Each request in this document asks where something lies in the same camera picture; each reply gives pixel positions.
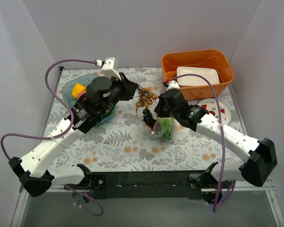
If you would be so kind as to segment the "brown fake nuts cluster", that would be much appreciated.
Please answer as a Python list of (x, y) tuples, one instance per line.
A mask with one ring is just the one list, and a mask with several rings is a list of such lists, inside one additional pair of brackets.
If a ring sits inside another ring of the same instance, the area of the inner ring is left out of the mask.
[(156, 103), (158, 96), (152, 92), (151, 89), (147, 89), (141, 86), (138, 86), (138, 101), (135, 103), (136, 108), (149, 108), (150, 105)]

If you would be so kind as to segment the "green fake lettuce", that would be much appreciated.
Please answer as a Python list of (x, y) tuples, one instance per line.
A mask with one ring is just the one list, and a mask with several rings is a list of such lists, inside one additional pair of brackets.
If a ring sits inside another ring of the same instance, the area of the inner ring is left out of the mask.
[(169, 118), (158, 118), (154, 128), (155, 138), (161, 141), (170, 141), (173, 138), (175, 130), (175, 120)]

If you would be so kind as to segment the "clear zip top bag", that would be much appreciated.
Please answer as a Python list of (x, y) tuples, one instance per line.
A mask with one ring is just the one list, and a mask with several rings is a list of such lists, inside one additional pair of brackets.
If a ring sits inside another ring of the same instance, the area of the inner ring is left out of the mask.
[(136, 108), (136, 117), (151, 132), (151, 137), (161, 141), (173, 139), (176, 123), (171, 117), (159, 118), (148, 108)]

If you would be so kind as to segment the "dark fake blueberries bunch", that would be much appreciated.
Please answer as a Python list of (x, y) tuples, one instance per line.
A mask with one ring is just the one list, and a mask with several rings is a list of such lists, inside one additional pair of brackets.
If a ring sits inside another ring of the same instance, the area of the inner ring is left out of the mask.
[(152, 113), (148, 108), (143, 109), (142, 113), (143, 113), (143, 122), (152, 129), (156, 123), (156, 120), (152, 116)]

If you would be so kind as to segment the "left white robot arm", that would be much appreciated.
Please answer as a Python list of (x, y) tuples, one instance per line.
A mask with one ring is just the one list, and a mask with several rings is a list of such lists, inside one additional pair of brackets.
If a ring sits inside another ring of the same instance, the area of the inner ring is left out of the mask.
[(95, 77), (87, 86), (76, 84), (71, 95), (76, 104), (71, 115), (64, 117), (55, 130), (28, 154), (13, 157), (9, 165), (22, 186), (32, 197), (45, 193), (52, 186), (73, 184), (81, 189), (91, 185), (91, 172), (83, 164), (52, 167), (52, 162), (73, 142), (102, 122), (118, 101), (133, 99), (138, 84), (120, 73), (120, 78)]

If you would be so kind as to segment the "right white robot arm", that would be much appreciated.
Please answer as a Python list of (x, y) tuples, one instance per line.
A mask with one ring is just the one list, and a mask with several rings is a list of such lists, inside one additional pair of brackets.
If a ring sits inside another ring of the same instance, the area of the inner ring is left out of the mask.
[(223, 181), (245, 180), (253, 186), (261, 187), (277, 165), (274, 143), (265, 138), (262, 141), (221, 125), (215, 117), (199, 105), (190, 105), (182, 93), (173, 88), (159, 96), (155, 108), (158, 117), (172, 117), (183, 127), (205, 135), (224, 144), (240, 160), (222, 164), (212, 163), (200, 176), (210, 188)]

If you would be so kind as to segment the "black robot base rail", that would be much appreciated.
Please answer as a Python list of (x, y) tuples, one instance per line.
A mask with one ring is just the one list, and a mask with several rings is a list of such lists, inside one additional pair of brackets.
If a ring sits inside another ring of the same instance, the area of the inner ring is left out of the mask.
[(213, 202), (218, 181), (208, 170), (94, 172), (82, 183), (70, 184), (75, 190), (92, 191), (93, 198), (188, 198)]

